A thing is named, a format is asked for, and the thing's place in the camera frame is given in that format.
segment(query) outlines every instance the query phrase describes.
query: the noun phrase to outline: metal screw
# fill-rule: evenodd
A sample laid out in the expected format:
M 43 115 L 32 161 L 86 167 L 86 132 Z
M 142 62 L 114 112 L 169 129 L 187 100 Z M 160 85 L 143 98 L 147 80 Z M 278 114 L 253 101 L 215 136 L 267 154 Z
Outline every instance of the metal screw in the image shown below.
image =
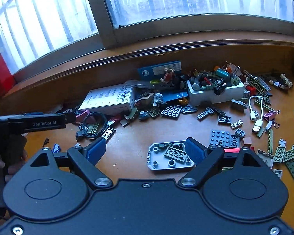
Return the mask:
M 181 184 L 185 186 L 191 186 L 191 185 L 194 185 L 195 183 L 196 183 L 196 180 L 192 178 L 183 178 L 181 180 Z
M 99 178 L 95 180 L 95 184 L 96 185 L 108 185 L 110 183 L 110 179 L 109 178 Z
M 23 229 L 22 228 L 20 228 L 20 227 L 14 227 L 13 229 L 12 229 L 12 232 L 15 234 L 15 235 L 22 235 L 23 234 Z
M 270 230 L 270 235 L 278 235 L 280 232 L 280 228 L 279 227 L 273 227 L 271 230 Z
M 144 183 L 144 184 L 142 184 L 142 187 L 143 187 L 143 188 L 150 188 L 150 187 L 151 187 L 151 184 L 149 184 L 149 183 Z

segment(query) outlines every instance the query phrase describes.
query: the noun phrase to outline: usb connector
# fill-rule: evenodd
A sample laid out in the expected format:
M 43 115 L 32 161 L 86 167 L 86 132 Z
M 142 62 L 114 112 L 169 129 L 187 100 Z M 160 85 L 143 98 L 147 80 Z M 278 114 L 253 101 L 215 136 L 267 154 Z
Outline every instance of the usb connector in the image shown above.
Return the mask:
M 262 120 L 257 120 L 253 127 L 253 133 L 258 133 L 262 127 Z
M 256 115 L 255 115 L 255 113 L 253 111 L 250 113 L 250 119 L 252 121 L 256 121 Z

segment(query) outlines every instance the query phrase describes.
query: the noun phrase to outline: human hand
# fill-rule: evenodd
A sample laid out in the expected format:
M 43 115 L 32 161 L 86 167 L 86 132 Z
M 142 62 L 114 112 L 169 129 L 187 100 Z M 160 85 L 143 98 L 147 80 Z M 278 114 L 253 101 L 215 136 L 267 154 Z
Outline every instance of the human hand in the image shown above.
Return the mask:
M 19 169 L 21 169 L 21 167 L 23 167 L 26 159 L 27 159 L 27 152 L 25 149 L 23 149 L 22 159 L 19 162 L 8 167 L 8 175 L 5 175 L 4 177 L 5 182 L 8 182 L 13 177 L 13 175 L 16 172 L 18 172 Z M 0 158 L 0 169 L 3 169 L 4 167 L 5 167 L 5 163 Z

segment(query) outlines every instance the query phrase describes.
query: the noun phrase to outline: white plastic tray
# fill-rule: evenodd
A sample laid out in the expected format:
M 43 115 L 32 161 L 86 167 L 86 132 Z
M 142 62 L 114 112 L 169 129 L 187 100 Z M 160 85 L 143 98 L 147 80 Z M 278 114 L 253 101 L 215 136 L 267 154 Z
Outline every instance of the white plastic tray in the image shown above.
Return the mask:
M 237 86 L 227 87 L 222 94 L 217 96 L 213 90 L 195 91 L 189 80 L 187 81 L 188 96 L 190 104 L 193 106 L 200 105 L 203 101 L 211 101 L 212 103 L 220 103 L 230 101 L 232 99 L 242 99 L 244 94 L 244 84 L 240 81 Z

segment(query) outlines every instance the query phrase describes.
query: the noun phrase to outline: red box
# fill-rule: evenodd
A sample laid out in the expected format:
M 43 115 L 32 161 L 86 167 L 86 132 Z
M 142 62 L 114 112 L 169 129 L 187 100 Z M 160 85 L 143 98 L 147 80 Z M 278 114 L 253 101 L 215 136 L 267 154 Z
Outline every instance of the red box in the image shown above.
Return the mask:
M 0 97 L 4 96 L 15 84 L 14 77 L 0 54 Z

